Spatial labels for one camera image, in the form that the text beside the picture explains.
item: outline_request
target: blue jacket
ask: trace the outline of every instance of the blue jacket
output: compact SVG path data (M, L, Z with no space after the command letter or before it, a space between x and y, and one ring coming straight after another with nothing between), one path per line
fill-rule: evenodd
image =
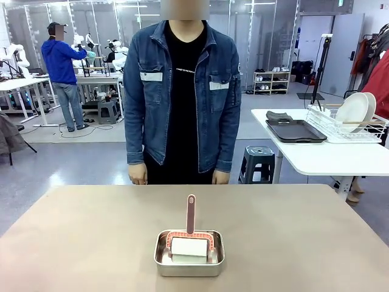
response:
M231 38L205 24L207 41L194 77L198 168L230 172L241 107L239 56ZM128 164L143 162L142 143L159 164L165 159L172 82L165 25L138 31L129 47L123 76Z
M45 41L41 50L52 82L77 84L72 59L84 59L85 50L76 52L67 43L56 40Z

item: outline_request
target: denim jacket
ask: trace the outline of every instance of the denim jacket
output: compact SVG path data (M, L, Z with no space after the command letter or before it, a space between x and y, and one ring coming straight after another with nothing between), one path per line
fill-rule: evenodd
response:
M204 24L207 41L194 77L198 170L230 172L241 107L239 56L231 38ZM165 25L162 21L138 31L129 47L123 76L128 164L143 162L142 144L164 163L173 74Z

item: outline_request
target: shoe rack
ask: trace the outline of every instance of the shoe rack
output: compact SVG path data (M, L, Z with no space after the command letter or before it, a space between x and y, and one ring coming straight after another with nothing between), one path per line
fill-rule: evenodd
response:
M262 78L268 78L269 80L262 80L262 81L259 81L260 80L260 77L262 76ZM286 91L287 93L287 90L289 89L289 79L291 77L291 72L288 71L288 72L272 72L272 71L267 71L267 72L254 72L254 79L253 79L253 84L254 84L254 88L253 88L253 91L254 91L254 94L256 92L260 92L260 93L263 93L263 94L266 94L268 93L269 95L272 95L272 94L277 94L277 92L280 92L280 91ZM268 86L269 89L255 89L257 86ZM286 88L282 88L282 89L273 89L273 86L277 86L277 85L285 85Z

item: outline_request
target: metal tray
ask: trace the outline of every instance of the metal tray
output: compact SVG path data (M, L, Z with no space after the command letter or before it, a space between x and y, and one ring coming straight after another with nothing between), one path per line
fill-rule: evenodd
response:
M278 140L284 143L321 143L327 140L327 136L305 120L266 120L266 123Z
M164 230L158 237L154 251L154 261L157 264L158 272L164 277L216 277L222 271L224 263L224 245L221 234L214 230L196 230L195 232L208 232L215 240L215 252L208 255L208 263L200 264L177 264L171 261L170 250L166 248L166 237L170 231Z

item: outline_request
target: gray floor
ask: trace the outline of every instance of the gray floor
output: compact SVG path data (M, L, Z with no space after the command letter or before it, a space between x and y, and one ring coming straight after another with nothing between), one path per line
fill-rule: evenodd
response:
M241 107L241 120L239 123L239 132L237 140L247 139L267 139L267 133L258 125L258 122L251 114L251 110L254 108L304 108L304 100L297 98L296 93L305 92L306 85L301 83L291 83L288 94L277 94L272 96L267 95L242 95L242 107ZM308 92L312 92L313 86L309 87ZM322 94L326 100L322 103L342 103L343 99L337 96L331 96L329 94ZM99 126L97 123L97 116L88 116L96 122L93 126ZM11 116L12 121L15 123L24 119L22 116ZM54 112L47 115L48 123L63 123L63 115L61 108L57 108ZM73 133L64 133L61 137L58 127L50 128L34 128L34 124L41 124L40 117L32 119L24 123L25 130L24 139L30 143L81 143L81 142L124 142L124 123L117 123L110 127L104 127L103 129L89 128L86 131L79 133L75 131Z
M267 134L252 117L253 108L303 108L304 101L295 93L305 92L306 86L292 83L289 93L274 96L243 95L241 123L235 155L231 183L236 184L243 157L244 148L248 145L267 145L275 150L272 141L267 140ZM322 103L341 103L341 97L322 94L326 99ZM15 121L22 118L13 117ZM40 118L26 123L26 131L32 124L39 123ZM31 134L37 134L39 128ZM58 129L53 128L51 135L58 135ZM66 139L67 143L34 144L38 154L29 149L13 155L14 166L9 166L8 157L0 157L0 236L49 188L66 184L130 184L127 175L125 143L115 140L123 139L114 131L100 131L104 139L82 141L94 143L75 143L77 139ZM331 178L309 177L298 174L285 161L281 171L281 183L305 184L320 183L332 185ZM373 228L375 232L389 245L389 196L387 184L389 178L367 178L361 180L362 187L367 191L361 197L361 202L354 210Z
M236 184L244 148L267 145L270 140L238 140L233 157L231 183ZM65 184L131 184L128 179L125 144L66 143L35 144L38 154L29 149L0 158L0 236L49 188ZM307 177L285 161L281 183L305 184ZM333 184L328 177L309 177L309 183ZM389 245L389 178L362 179L367 191L354 210Z

